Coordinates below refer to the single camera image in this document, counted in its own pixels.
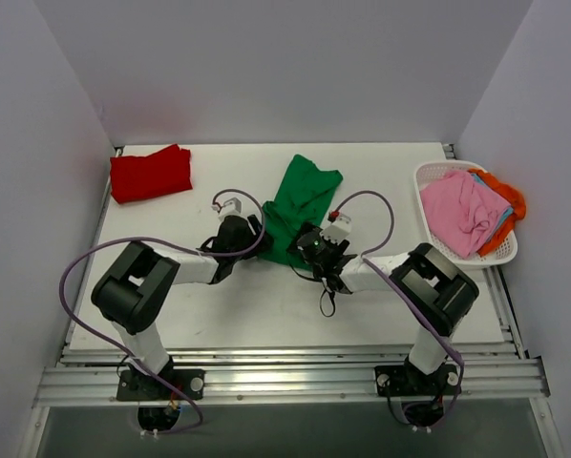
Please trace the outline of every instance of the pink cloth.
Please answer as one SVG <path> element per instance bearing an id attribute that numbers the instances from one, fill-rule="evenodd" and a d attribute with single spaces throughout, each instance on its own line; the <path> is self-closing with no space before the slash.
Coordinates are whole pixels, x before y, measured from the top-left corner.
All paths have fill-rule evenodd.
<path id="1" fill-rule="evenodd" d="M 491 237 L 510 206 L 463 170 L 452 170 L 429 184 L 421 191 L 421 201 L 432 233 L 464 259 Z"/>

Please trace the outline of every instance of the table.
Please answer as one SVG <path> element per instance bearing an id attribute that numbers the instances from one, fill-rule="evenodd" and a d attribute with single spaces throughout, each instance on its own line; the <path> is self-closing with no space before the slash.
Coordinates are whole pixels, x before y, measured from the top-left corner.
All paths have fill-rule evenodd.
<path id="1" fill-rule="evenodd" d="M 427 241 L 413 188 L 420 163 L 444 159 L 439 143 L 341 143 L 191 145 L 194 190 L 138 203 L 118 205 L 109 198 L 98 241 L 126 236 L 152 236 L 199 246 L 216 233 L 219 221 L 210 203 L 223 188 L 240 188 L 260 201 L 274 198 L 287 164 L 295 154 L 313 160 L 322 170 L 344 176 L 333 206 L 360 189 L 383 193 L 393 206 L 392 239 L 377 255 L 392 255 Z M 127 146 L 125 155 L 144 156 L 160 146 Z M 243 199 L 243 211 L 254 212 Z M 359 198 L 344 209 L 353 219 L 352 253 L 385 237 L 389 215 L 380 200 Z M 98 279 L 121 247 L 98 252 L 80 292 L 78 316 L 118 339 L 116 331 L 91 303 Z M 480 296 L 454 335 L 456 344 L 503 342 L 497 312 L 482 271 L 468 272 Z M 319 311 L 321 286 L 298 279 L 287 266 L 249 260 L 218 285 L 172 287 L 157 319 L 167 348 L 283 348 L 412 344 L 418 324 L 392 292 L 363 292 L 337 297 L 334 317 Z M 111 349 L 76 326 L 70 350 Z"/>

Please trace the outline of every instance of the laundry basket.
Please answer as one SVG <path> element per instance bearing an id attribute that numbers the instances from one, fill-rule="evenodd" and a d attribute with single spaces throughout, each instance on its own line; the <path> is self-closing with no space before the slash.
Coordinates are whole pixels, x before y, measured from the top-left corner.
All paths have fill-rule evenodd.
<path id="1" fill-rule="evenodd" d="M 514 231 L 511 231 L 506 239 L 502 242 L 502 244 L 487 256 L 481 257 L 478 253 L 474 253 L 468 259 L 464 260 L 459 255 L 454 253 L 442 241 L 440 241 L 434 234 L 432 234 L 430 232 L 430 228 L 428 227 L 428 221 L 426 220 L 426 214 L 423 210 L 423 204 L 421 203 L 421 195 L 419 192 L 433 181 L 437 181 L 438 179 L 443 178 L 445 174 L 450 170 L 467 171 L 469 169 L 484 170 L 479 165 L 464 160 L 441 160 L 436 162 L 426 162 L 421 164 L 415 170 L 415 194 L 417 196 L 417 203 L 419 204 L 419 211 L 421 212 L 421 219 L 423 220 L 423 225 L 426 229 L 426 233 L 428 234 L 428 239 L 430 243 L 434 245 L 438 250 L 440 250 L 440 252 L 449 260 L 462 267 L 483 268 L 489 267 L 490 265 L 504 264 L 514 258 L 517 254 L 517 238 L 515 237 Z"/>

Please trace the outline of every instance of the green cloth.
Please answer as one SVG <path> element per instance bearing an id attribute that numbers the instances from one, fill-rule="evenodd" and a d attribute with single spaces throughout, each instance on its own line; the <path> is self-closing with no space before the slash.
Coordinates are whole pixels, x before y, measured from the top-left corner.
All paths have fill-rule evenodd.
<path id="1" fill-rule="evenodd" d="M 275 239 L 270 251 L 259 257 L 308 269 L 300 256 L 288 255 L 287 247 L 305 221 L 319 226 L 343 176 L 338 170 L 323 172 L 306 157 L 296 155 L 285 171 L 275 200 L 263 205 L 266 232 Z"/>

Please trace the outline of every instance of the clothing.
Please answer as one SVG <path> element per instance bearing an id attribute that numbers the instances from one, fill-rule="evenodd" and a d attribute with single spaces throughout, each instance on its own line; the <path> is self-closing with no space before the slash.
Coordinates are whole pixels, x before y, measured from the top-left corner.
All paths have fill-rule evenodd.
<path id="1" fill-rule="evenodd" d="M 192 189 L 190 150 L 178 145 L 149 156 L 112 157 L 110 162 L 112 197 L 120 204 Z"/>
<path id="2" fill-rule="evenodd" d="M 463 170 L 447 172 L 420 194 L 430 230 L 463 259 L 485 243 L 509 206 Z"/>
<path id="3" fill-rule="evenodd" d="M 500 182 L 492 174 L 478 169 L 469 170 L 471 174 L 477 174 L 491 189 L 496 191 L 504 197 L 513 207 L 513 214 L 509 216 L 504 223 L 496 230 L 492 237 L 478 250 L 480 256 L 487 256 L 492 251 L 496 250 L 502 242 L 506 239 L 508 234 L 515 227 L 515 223 L 525 218 L 527 207 L 525 205 L 525 198 L 523 194 L 517 189 L 509 186 L 508 184 Z"/>
<path id="4" fill-rule="evenodd" d="M 482 184 L 483 186 L 488 186 L 487 183 L 485 181 L 483 181 L 482 179 L 480 179 L 480 177 L 477 174 L 471 174 L 473 176 L 473 178 L 475 179 L 475 181 L 477 183 Z M 496 231 L 502 226 L 502 224 L 504 224 L 504 221 L 510 217 L 513 214 L 513 207 L 511 207 L 510 205 L 508 206 L 508 208 L 504 211 L 504 213 L 502 214 L 502 216 L 499 218 L 499 221 L 497 222 L 497 228 L 496 230 L 489 236 L 489 238 L 487 240 L 485 240 L 486 242 L 489 241 L 491 239 L 491 237 L 494 236 L 494 234 L 496 233 Z"/>
<path id="5" fill-rule="evenodd" d="M 287 247 L 305 221 L 320 225 L 343 176 L 336 170 L 321 171 L 307 158 L 296 155 L 285 171 L 277 196 L 263 205 L 266 232 L 274 238 L 264 260 L 308 269 L 298 255 L 288 255 Z"/>

